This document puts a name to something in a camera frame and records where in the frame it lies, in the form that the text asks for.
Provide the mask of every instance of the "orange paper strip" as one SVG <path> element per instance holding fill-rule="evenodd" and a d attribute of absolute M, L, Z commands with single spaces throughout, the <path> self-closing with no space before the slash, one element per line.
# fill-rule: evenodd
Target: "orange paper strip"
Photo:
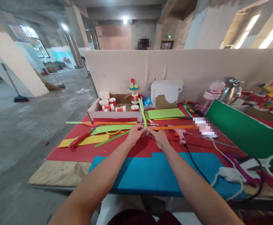
<path fill-rule="evenodd" d="M 171 130 L 171 129 L 193 129 L 193 125 L 168 126 L 168 127 L 148 127 L 152 130 Z"/>

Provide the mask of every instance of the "paper cup robot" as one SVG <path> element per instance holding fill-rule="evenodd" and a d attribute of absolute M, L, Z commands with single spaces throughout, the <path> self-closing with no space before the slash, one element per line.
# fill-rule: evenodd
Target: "paper cup robot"
<path fill-rule="evenodd" d="M 132 85 L 130 85 L 130 90 L 133 90 L 133 93 L 126 95 L 124 98 L 127 99 L 131 96 L 131 103 L 137 104 L 139 103 L 139 96 L 142 98 L 145 98 L 145 96 L 136 92 L 136 90 L 139 89 L 139 86 L 135 83 L 136 81 L 133 78 L 130 81 L 132 83 Z"/>

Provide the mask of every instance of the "glue gun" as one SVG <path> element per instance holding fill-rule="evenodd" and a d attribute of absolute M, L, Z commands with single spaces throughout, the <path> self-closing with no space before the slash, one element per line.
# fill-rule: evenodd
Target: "glue gun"
<path fill-rule="evenodd" d="M 184 139 L 184 134 L 186 134 L 186 130 L 184 129 L 169 129 L 175 131 L 179 135 L 179 144 L 180 145 L 185 145 L 186 144 L 186 139 Z"/>

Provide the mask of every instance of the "paper cup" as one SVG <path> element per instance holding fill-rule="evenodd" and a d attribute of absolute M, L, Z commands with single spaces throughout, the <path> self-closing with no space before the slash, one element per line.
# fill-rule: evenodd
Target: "paper cup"
<path fill-rule="evenodd" d="M 109 112 L 109 109 L 103 109 L 103 110 L 100 110 L 98 112 Z"/>
<path fill-rule="evenodd" d="M 126 112 L 126 105 L 116 108 L 116 112 Z"/>
<path fill-rule="evenodd" d="M 113 104 L 102 106 L 102 109 L 109 109 L 111 112 L 115 111 L 115 107 Z"/>
<path fill-rule="evenodd" d="M 116 101 L 116 98 L 110 98 L 109 99 L 109 104 L 113 104 L 114 107 L 117 108 L 118 103 Z"/>
<path fill-rule="evenodd" d="M 105 105 L 108 105 L 108 104 L 109 104 L 109 101 L 108 101 L 107 99 L 103 99 L 103 100 L 100 100 L 100 101 L 99 101 L 99 104 L 100 104 L 101 106 L 105 106 Z"/>
<path fill-rule="evenodd" d="M 109 92 L 107 92 L 107 91 L 100 92 L 99 95 L 100 95 L 100 98 L 102 100 L 104 100 L 104 99 L 108 100 L 109 99 Z"/>
<path fill-rule="evenodd" d="M 140 110 L 140 107 L 138 105 L 132 105 L 131 106 L 131 111 L 132 112 L 139 111 L 139 110 Z"/>

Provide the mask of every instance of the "concrete pillar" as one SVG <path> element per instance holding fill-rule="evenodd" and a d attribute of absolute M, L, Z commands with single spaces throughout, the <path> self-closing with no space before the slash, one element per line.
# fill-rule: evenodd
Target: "concrete pillar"
<path fill-rule="evenodd" d="M 155 48 L 154 49 L 161 49 L 162 30 L 163 30 L 163 24 L 156 24 L 156 28 L 155 28 Z"/>
<path fill-rule="evenodd" d="M 198 0 L 184 49 L 219 49 L 236 15 L 264 0 Z"/>
<path fill-rule="evenodd" d="M 12 88 L 11 82 L 1 63 L 4 63 L 19 93 L 35 98 L 49 91 L 39 79 L 22 51 L 0 24 L 0 76 Z"/>
<path fill-rule="evenodd" d="M 81 56 L 83 56 L 83 51 L 90 50 L 90 46 L 89 41 L 87 40 L 80 9 L 72 4 L 71 7 L 65 7 L 65 12 L 70 23 L 70 27 L 68 27 L 69 32 L 74 35 L 79 52 Z"/>
<path fill-rule="evenodd" d="M 273 0 L 265 4 L 259 19 L 249 32 L 241 48 L 259 48 L 273 29 Z"/>

